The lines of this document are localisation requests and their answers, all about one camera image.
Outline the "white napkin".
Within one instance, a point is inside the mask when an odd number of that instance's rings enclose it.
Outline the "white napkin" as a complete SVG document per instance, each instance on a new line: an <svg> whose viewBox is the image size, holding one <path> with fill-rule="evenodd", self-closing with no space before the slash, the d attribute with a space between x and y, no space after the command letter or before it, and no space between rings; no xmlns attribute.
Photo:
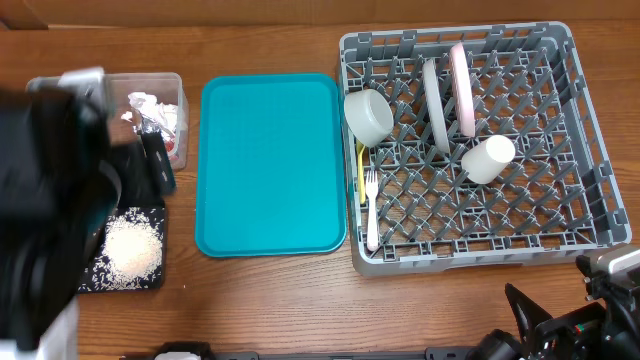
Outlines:
<svg viewBox="0 0 640 360"><path fill-rule="evenodd" d="M143 119L160 124L170 130L177 126L178 106L159 102L157 97L145 92L133 92L128 95L129 104Z"/></svg>

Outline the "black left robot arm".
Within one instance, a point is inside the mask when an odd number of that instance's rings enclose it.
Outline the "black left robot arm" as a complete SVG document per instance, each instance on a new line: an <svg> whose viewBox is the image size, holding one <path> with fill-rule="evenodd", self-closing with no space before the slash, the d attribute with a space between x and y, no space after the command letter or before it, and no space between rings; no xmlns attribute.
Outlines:
<svg viewBox="0 0 640 360"><path fill-rule="evenodd" d="M77 354L76 292L108 218L176 182L159 133L114 145L105 106L72 90L1 92L1 356Z"/></svg>

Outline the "white round plate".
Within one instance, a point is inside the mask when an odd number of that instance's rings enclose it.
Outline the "white round plate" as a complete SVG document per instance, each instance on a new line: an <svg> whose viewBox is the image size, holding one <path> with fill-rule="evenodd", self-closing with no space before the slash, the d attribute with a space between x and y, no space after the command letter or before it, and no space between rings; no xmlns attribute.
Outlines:
<svg viewBox="0 0 640 360"><path fill-rule="evenodd" d="M436 65L433 59L426 60L422 68L426 104L435 145L445 154L450 153L447 127L439 91Z"/></svg>

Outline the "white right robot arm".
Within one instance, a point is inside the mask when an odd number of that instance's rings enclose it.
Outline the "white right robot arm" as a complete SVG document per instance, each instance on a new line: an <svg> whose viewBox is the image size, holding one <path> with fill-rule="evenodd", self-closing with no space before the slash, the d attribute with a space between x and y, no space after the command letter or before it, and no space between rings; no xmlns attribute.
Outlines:
<svg viewBox="0 0 640 360"><path fill-rule="evenodd" d="M468 359L639 358L639 249L618 245L575 259L587 304L554 317L507 284L505 294L519 336L495 329Z"/></svg>

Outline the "red snack wrapper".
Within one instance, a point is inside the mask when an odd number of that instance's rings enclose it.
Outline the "red snack wrapper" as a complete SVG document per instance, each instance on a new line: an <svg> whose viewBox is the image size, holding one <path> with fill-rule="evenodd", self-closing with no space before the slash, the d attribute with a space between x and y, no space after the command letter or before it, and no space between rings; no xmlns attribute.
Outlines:
<svg viewBox="0 0 640 360"><path fill-rule="evenodd" d="M174 109L165 110L163 104L143 107L135 111L140 118L138 126L141 134L158 133L170 157L175 157L179 149L179 129L177 113Z"/></svg>

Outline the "grey bowl of rice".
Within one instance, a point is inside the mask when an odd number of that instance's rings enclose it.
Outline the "grey bowl of rice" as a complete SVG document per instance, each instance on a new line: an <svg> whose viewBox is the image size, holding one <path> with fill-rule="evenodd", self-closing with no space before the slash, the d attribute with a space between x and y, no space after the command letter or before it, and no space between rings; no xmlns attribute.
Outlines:
<svg viewBox="0 0 640 360"><path fill-rule="evenodd" d="M356 139L369 148L381 143L394 128L389 103L374 89L347 94L344 99L344 115Z"/></svg>

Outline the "pink round plate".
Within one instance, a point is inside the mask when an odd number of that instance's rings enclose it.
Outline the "pink round plate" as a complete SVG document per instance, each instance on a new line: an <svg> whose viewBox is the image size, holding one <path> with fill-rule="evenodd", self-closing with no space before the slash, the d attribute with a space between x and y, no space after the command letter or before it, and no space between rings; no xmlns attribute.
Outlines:
<svg viewBox="0 0 640 360"><path fill-rule="evenodd" d="M460 132L466 137L475 136L475 110L471 88L469 68L461 42L453 45L449 51L451 79L456 101L455 109Z"/></svg>

